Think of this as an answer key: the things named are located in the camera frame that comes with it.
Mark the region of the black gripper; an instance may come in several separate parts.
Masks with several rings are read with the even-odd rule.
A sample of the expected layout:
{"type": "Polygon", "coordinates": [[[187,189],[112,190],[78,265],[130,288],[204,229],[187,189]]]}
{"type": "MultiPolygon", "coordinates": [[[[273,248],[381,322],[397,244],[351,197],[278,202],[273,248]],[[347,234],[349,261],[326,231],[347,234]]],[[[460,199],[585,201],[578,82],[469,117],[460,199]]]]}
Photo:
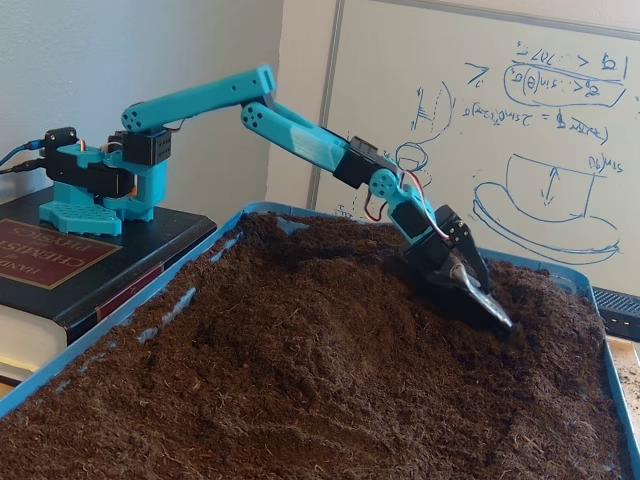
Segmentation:
{"type": "Polygon", "coordinates": [[[514,332],[515,323],[490,294],[489,269],[468,225],[451,207],[443,205],[435,212],[435,226],[440,228],[442,235],[430,226],[416,242],[404,249],[408,264],[428,282],[459,292],[481,307],[488,318],[487,325],[494,331],[514,332]],[[467,272],[454,254],[455,250],[467,260],[478,280],[467,272]]]}

